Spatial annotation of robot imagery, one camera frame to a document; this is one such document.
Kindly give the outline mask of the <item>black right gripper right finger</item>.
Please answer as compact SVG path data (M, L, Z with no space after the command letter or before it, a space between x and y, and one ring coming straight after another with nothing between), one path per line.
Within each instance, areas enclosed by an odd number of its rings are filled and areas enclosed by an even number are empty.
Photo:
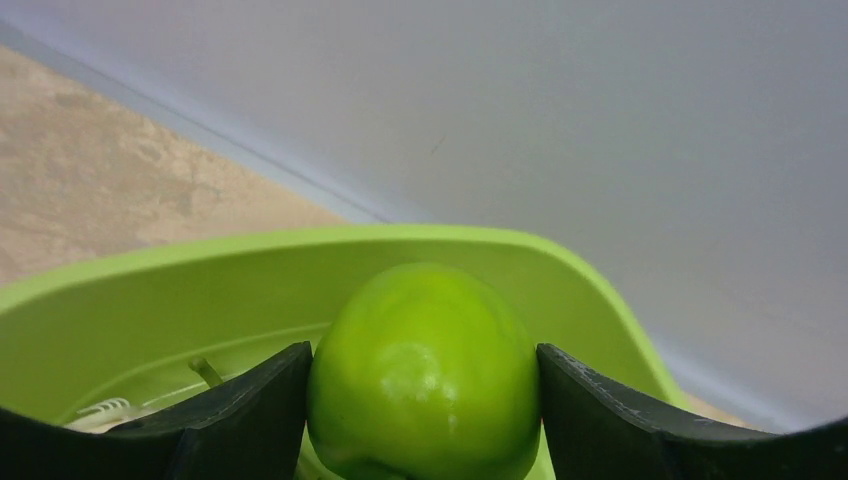
M773 434L690 413L538 345L559 479L844 479L847 421Z

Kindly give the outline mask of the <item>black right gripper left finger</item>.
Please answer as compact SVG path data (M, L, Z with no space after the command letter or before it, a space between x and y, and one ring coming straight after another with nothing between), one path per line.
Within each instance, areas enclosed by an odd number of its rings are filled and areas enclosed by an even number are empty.
M4 479L292 479L306 421L309 342L102 434L1 411Z

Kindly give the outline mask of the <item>green apple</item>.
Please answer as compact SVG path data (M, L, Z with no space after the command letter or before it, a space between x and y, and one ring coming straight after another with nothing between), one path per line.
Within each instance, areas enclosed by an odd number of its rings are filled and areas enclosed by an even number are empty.
M406 264L369 279L319 341L306 425L344 479L523 479L539 395L535 343L497 290Z

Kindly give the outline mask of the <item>green plastic tray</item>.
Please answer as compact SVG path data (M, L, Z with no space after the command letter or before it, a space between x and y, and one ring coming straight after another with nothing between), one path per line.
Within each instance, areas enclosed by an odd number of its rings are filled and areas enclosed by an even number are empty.
M466 272L497 290L536 349L556 346L595 371L686 410L683 394L611 285L587 262L530 234L438 225L344 226L154 248L70 266L1 293L1 411L63 427L122 397L158 411L291 344L315 349L352 295L406 264ZM307 393L306 387L306 421ZM523 479L556 477L542 423ZM344 479L323 466L308 428L292 479Z

